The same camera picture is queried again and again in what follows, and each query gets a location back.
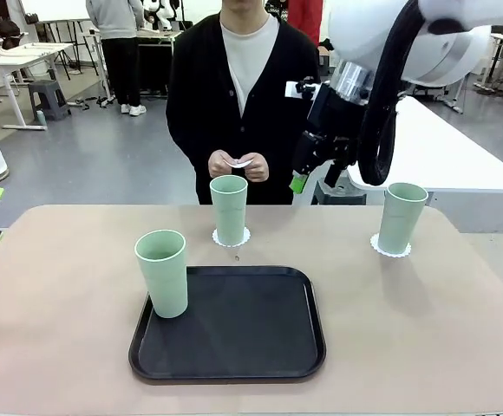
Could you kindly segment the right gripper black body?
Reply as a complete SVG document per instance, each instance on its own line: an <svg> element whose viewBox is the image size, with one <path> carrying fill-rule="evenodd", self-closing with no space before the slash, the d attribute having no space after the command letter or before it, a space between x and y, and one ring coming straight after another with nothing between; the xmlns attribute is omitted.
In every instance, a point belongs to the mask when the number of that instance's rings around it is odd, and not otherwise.
<svg viewBox="0 0 503 416"><path fill-rule="evenodd" d="M343 99L328 84L321 84L307 117L309 133L327 137L356 138L362 127L365 106Z"/></svg>

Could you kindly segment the person's left hand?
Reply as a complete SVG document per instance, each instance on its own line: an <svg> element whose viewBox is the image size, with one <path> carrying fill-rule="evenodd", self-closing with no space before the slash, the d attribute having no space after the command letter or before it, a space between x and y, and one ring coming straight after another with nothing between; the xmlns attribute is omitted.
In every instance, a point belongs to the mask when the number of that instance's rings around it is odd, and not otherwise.
<svg viewBox="0 0 503 416"><path fill-rule="evenodd" d="M245 166L245 176L253 183L265 182L269 178L269 166L265 157L260 153L247 153L240 159Z"/></svg>

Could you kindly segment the person's right hand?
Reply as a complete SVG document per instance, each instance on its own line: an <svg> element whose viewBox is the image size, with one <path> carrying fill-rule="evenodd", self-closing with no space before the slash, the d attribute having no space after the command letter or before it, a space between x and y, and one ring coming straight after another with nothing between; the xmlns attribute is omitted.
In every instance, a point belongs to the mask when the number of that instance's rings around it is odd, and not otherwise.
<svg viewBox="0 0 503 416"><path fill-rule="evenodd" d="M230 175L234 164L234 158L232 158L227 152L217 150L209 157L208 172L212 179L219 176Z"/></svg>

